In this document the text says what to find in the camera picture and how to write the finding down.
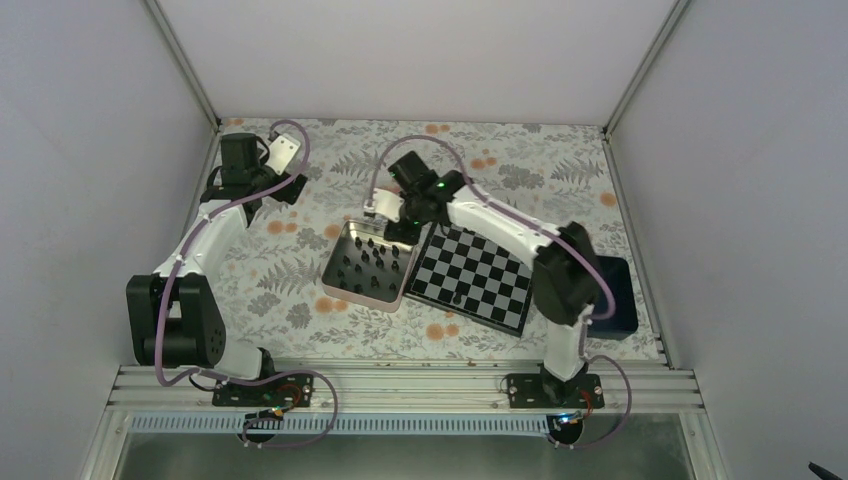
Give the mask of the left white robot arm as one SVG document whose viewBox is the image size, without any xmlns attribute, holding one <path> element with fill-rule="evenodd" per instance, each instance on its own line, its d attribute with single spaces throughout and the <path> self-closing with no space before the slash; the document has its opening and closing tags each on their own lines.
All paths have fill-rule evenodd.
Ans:
<svg viewBox="0 0 848 480">
<path fill-rule="evenodd" d="M 263 198 L 297 202 L 307 179 L 286 169 L 302 146 L 284 134 L 269 141 L 252 133 L 221 137 L 221 164 L 207 179 L 190 229 L 153 273 L 135 275 L 127 284 L 139 364 L 239 379 L 239 392 L 255 405 L 276 396 L 279 380 L 267 364 L 268 353 L 229 339 L 213 287 L 227 252 L 247 231 Z"/>
</svg>

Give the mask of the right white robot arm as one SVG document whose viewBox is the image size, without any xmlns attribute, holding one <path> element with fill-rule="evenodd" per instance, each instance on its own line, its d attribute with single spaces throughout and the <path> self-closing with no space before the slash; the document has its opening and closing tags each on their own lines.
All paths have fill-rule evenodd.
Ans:
<svg viewBox="0 0 848 480">
<path fill-rule="evenodd" d="M 413 151 L 395 161 L 389 174 L 399 190 L 371 185 L 364 204 L 368 214 L 406 229 L 438 223 L 470 230 L 530 269 L 533 301 L 548 322 L 541 391 L 552 406 L 570 404 L 589 363 L 584 343 L 593 308 L 605 297 L 600 318 L 616 309 L 587 230 L 576 222 L 540 222 L 485 192 L 463 167 L 439 175 Z"/>
</svg>

